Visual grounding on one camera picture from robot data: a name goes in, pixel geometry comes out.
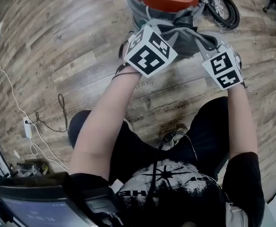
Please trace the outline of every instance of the t-shirt sleeve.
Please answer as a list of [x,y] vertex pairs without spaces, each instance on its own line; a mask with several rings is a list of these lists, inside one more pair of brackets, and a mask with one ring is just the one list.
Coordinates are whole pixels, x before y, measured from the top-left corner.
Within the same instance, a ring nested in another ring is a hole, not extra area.
[[223,180],[223,190],[236,206],[247,213],[249,227],[261,225],[265,200],[256,153],[242,153],[229,161]]
[[109,186],[109,182],[107,180],[96,175],[76,173],[72,174],[70,177],[76,188],[81,191]]

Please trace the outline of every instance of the wooden floor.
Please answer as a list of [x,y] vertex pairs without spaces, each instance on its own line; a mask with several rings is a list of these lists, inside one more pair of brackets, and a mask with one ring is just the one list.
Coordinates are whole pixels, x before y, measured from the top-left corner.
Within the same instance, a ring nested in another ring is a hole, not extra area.
[[[259,139],[263,190],[270,199],[276,190],[276,11],[264,14],[269,0],[233,0],[241,21],[232,31],[222,30],[206,13],[199,31],[222,33],[241,55]],[[120,64],[117,51],[132,29],[125,0],[0,0],[0,63],[9,75],[20,107],[35,120],[35,111],[51,127],[64,129],[58,93],[65,97],[68,120],[92,109]],[[155,144],[166,132],[187,127],[198,109],[225,96],[201,66],[198,53],[170,65],[136,86],[127,111],[135,132]],[[36,158],[23,128],[10,85],[0,71],[0,147],[13,165]],[[72,149],[67,133],[38,125],[53,152],[69,165]],[[50,155],[34,131],[33,141]],[[61,169],[52,164],[56,171]]]

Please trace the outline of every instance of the person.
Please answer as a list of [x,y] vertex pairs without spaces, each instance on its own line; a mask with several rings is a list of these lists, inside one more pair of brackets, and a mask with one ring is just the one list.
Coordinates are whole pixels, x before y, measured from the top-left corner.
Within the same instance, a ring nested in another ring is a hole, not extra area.
[[[249,227],[260,226],[265,201],[244,85],[202,106],[186,136],[171,149],[158,150],[123,120],[141,78],[136,72],[125,67],[92,111],[72,118],[73,181],[81,190],[109,186],[116,179],[124,183],[117,196],[132,226],[225,226],[226,202],[245,211]],[[227,159],[221,189],[217,174]]]

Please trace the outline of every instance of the white extension cord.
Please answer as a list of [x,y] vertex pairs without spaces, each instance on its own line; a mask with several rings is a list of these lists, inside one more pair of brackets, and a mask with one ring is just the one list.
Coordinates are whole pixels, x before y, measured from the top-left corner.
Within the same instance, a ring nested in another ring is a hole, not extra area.
[[18,104],[18,101],[17,101],[17,99],[16,99],[16,97],[15,97],[15,94],[14,94],[13,84],[11,83],[9,76],[8,76],[7,73],[1,68],[1,66],[0,66],[0,70],[6,75],[8,81],[9,81],[9,83],[10,83],[10,85],[11,85],[12,95],[13,95],[15,101],[16,101],[17,107],[19,108],[19,110],[20,110],[21,112],[23,112],[23,113],[26,115],[26,117],[28,117],[30,123],[36,128],[36,131],[37,131],[38,136],[40,137],[40,139],[43,141],[43,143],[45,143],[45,145],[48,147],[48,149],[49,149],[49,151],[51,152],[51,154],[52,154],[61,164],[59,164],[59,163],[58,163],[57,161],[55,161],[55,160],[49,159],[49,158],[45,155],[45,153],[43,152],[43,150],[41,150],[40,147],[39,147],[37,144],[33,143],[33,142],[32,142],[32,139],[30,139],[30,141],[31,141],[30,151],[31,151],[32,155],[37,156],[37,155],[38,155],[38,150],[37,150],[37,149],[39,149],[39,150],[43,153],[44,157],[45,157],[48,161],[55,162],[55,163],[58,164],[63,170],[65,170],[65,171],[67,172],[69,168],[68,168],[65,164],[63,164],[62,161],[60,161],[60,160],[55,156],[55,154],[52,152],[52,150],[50,149],[50,147],[49,147],[49,145],[47,144],[47,142],[45,142],[45,140],[41,137],[41,135],[40,135],[40,133],[39,133],[39,131],[38,131],[37,126],[30,120],[28,114],[27,114],[24,110],[22,110],[22,109],[20,108],[20,106],[19,106],[19,104]]
[[[224,18],[224,7],[220,4],[221,0],[213,0],[212,5],[215,7],[216,13],[220,15],[221,18]],[[224,24],[219,23],[217,20],[215,22],[219,25],[220,28],[226,29],[226,26]]]

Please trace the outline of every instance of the person's left arm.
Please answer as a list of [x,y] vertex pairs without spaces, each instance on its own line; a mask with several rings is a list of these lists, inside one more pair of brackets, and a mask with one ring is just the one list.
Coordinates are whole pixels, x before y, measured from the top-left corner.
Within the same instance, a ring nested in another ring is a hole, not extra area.
[[[120,73],[135,72],[128,66]],[[141,74],[120,75],[112,80],[80,130],[69,174],[86,173],[108,180],[113,148]]]

